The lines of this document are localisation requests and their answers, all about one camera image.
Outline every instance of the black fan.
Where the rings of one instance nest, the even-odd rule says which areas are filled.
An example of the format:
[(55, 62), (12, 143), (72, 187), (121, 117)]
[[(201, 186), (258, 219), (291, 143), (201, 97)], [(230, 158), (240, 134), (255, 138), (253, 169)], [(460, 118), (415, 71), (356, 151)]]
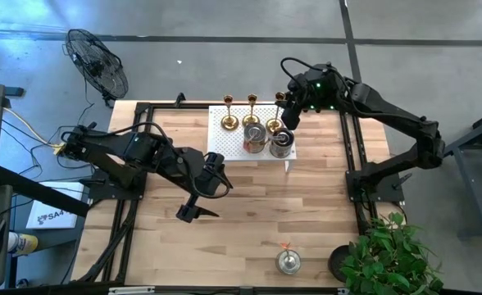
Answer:
[(66, 50), (77, 69), (108, 101), (123, 98), (128, 81), (121, 59), (110, 52), (93, 34), (84, 29), (71, 29), (66, 35)]

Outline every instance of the white pegboard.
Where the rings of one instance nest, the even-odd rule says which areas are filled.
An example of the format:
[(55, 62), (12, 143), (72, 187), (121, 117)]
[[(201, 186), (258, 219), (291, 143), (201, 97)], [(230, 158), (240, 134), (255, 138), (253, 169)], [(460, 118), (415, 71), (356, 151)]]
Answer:
[[(259, 117), (259, 121), (263, 126), (269, 119), (275, 118), (276, 106), (256, 105), (254, 107), (254, 115)], [(280, 109), (278, 118), (281, 117), (283, 109)], [(236, 116), (239, 120), (239, 126), (234, 131), (227, 131), (221, 127), (221, 119), (228, 115), (226, 106), (210, 106), (208, 109), (208, 151), (218, 152), (225, 156), (225, 161), (289, 161), (296, 160), (296, 143), (292, 145), (290, 154), (285, 158), (276, 158), (272, 156), (268, 147), (259, 153), (249, 153), (243, 148), (243, 118), (250, 114), (250, 106), (232, 106), (230, 114)]]

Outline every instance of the desk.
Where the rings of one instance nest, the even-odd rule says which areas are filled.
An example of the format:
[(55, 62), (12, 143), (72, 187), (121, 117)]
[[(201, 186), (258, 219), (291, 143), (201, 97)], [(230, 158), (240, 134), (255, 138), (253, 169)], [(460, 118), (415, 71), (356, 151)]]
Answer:
[[(136, 101), (116, 102), (109, 130), (132, 125), (135, 105)], [(207, 150), (207, 110), (156, 110), (153, 120), (176, 147)], [(149, 175), (137, 211), (125, 283), (341, 286), (328, 271), (327, 259), (337, 246), (357, 239), (357, 224), (346, 193), (347, 161), (339, 113), (307, 113), (301, 120), (295, 131), (298, 159), (290, 173), (285, 174), (280, 162), (226, 164), (234, 189), (222, 199), (198, 201), (219, 218), (204, 216), (191, 224), (176, 219), (189, 194), (158, 175)], [(383, 125), (361, 120), (361, 130), (369, 161), (388, 158)], [(354, 161), (359, 167), (359, 160)], [(115, 206), (116, 201), (106, 200), (89, 211), (72, 279), (84, 275), (107, 245)], [(384, 216), (397, 210), (385, 203), (377, 207)], [(275, 268), (280, 243), (291, 243), (302, 257), (302, 268), (294, 276)], [(112, 278), (120, 258), (118, 248)]]

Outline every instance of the yellow cable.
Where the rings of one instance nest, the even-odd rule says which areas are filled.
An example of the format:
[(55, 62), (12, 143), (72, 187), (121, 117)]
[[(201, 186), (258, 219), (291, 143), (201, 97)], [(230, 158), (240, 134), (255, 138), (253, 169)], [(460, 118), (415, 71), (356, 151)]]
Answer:
[(37, 132), (35, 132), (35, 130), (30, 126), (30, 124), (28, 124), (28, 122), (26, 122), (24, 119), (22, 119), (22, 117), (17, 115), (17, 113), (15, 113), (14, 111), (12, 111), (8, 108), (5, 108), (5, 107), (3, 109), (4, 109), (4, 111), (10, 112), (12, 115), (15, 116), (15, 118), (19, 119), (24, 125), (26, 125), (26, 127), (28, 127), (28, 129), (31, 131), (31, 133), (33, 133), (35, 135), (35, 137), (37, 137), (37, 139), (41, 143), (44, 143), (44, 144), (46, 144), (46, 145), (48, 145), (49, 147), (52, 147), (52, 148), (60, 148), (61, 147), (61, 144), (50, 144), (46, 140), (44, 140), (42, 137), (40, 137), (40, 135), (38, 135)]

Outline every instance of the table leg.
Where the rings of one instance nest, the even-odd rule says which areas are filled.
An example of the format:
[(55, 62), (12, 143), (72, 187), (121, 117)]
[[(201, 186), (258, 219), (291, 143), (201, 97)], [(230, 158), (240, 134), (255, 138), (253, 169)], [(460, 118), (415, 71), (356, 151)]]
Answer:
[(292, 170), (292, 167), (293, 167), (293, 161), (285, 161), (284, 162), (284, 172), (285, 173), (289, 173), (291, 170)]

